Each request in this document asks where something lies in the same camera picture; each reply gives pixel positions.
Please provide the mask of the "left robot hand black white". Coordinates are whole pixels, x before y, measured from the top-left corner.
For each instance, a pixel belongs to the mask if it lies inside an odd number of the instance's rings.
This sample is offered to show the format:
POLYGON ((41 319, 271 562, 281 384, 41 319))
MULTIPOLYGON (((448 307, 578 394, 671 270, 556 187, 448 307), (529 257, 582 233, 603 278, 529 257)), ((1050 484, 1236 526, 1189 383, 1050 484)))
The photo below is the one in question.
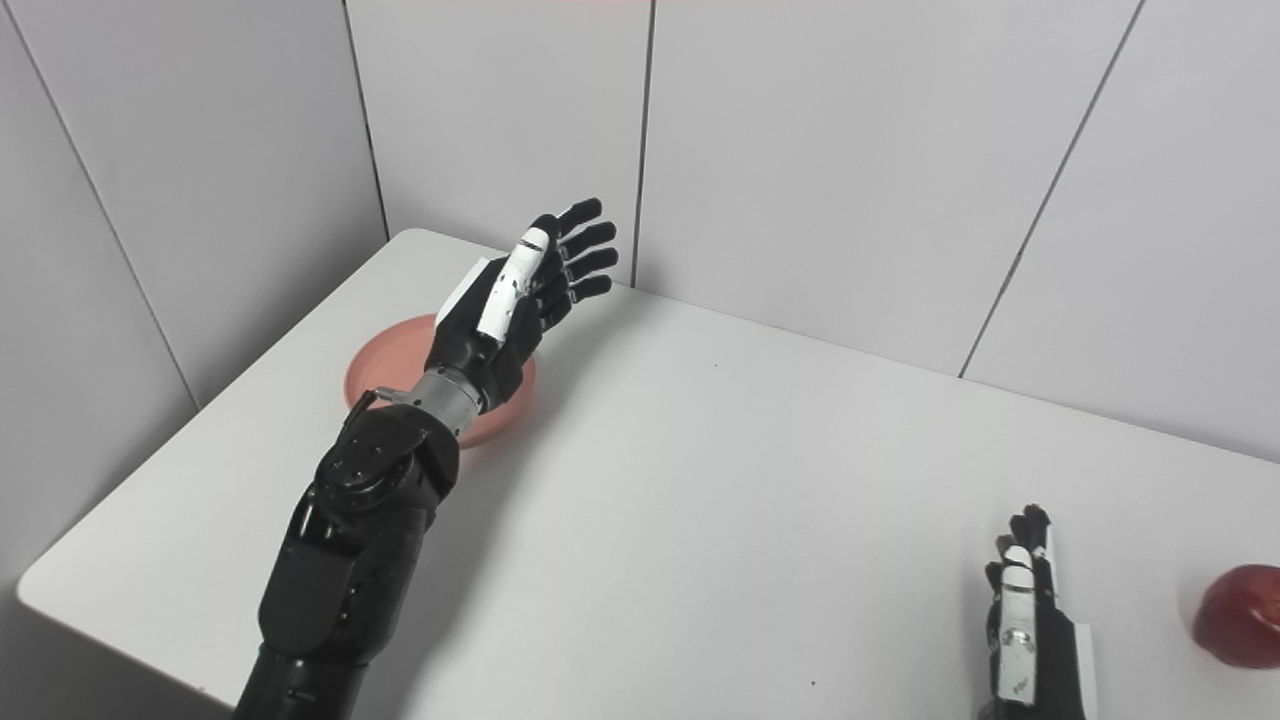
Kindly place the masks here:
POLYGON ((612 290, 617 227, 602 215, 596 197, 543 214, 509 254, 480 261, 442 309, 425 372, 461 382, 480 414, 507 404, 544 334, 612 290))

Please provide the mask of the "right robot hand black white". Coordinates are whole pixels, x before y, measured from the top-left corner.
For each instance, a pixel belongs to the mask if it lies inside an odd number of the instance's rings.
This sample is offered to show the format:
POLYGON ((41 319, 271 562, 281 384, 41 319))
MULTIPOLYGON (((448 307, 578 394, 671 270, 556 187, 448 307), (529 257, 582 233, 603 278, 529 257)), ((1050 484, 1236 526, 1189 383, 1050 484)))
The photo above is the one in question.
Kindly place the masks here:
POLYGON ((1098 691, 1091 628, 1062 610, 1053 525, 1038 505, 1010 516, 984 568, 989 698, 979 719, 1096 719, 1098 691))

